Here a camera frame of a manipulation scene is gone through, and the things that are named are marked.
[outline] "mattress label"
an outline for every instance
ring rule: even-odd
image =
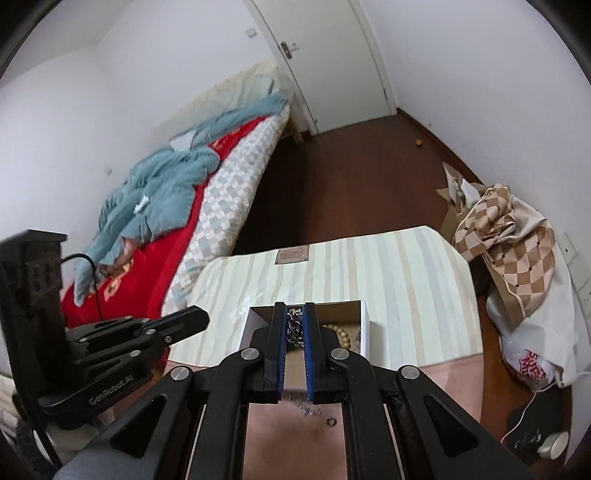
[[[310,246],[300,245],[299,247],[280,248],[275,257],[275,265],[288,263],[307,262]]]

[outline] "door handle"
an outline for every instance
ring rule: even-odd
[[[291,55],[290,48],[287,45],[287,42],[286,41],[282,41],[279,45],[281,46],[281,49],[283,50],[283,53],[287,57],[287,60],[291,60],[292,59],[292,55]]]

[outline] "red bedsheet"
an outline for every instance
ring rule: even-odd
[[[256,118],[210,144],[220,156],[220,163],[228,156],[238,141],[248,135],[263,118]],[[100,310],[105,320],[132,315],[136,318],[160,317],[164,296],[178,265],[183,259],[199,220],[203,193],[207,182],[195,187],[195,200],[189,221],[184,228],[172,231],[158,240],[144,245],[125,266],[125,272],[109,278],[99,285]],[[82,307],[74,304],[74,288],[71,286],[61,302],[66,326],[100,320],[94,293],[86,297]]]

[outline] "blue gripper pad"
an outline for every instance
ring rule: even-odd
[[[314,365],[312,358],[312,344],[310,342],[310,326],[308,325],[308,309],[302,305],[301,325],[304,334],[304,363],[306,365],[306,387],[308,401],[314,401]]]
[[[284,305],[283,320],[281,323],[281,335],[279,338],[279,351],[277,352],[277,398],[283,394],[285,384],[285,355],[287,353],[287,308]]]

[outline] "brown checkered bag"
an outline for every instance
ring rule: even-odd
[[[544,300],[555,243],[548,221],[499,184],[468,211],[452,241],[467,261],[483,256],[514,326]]]

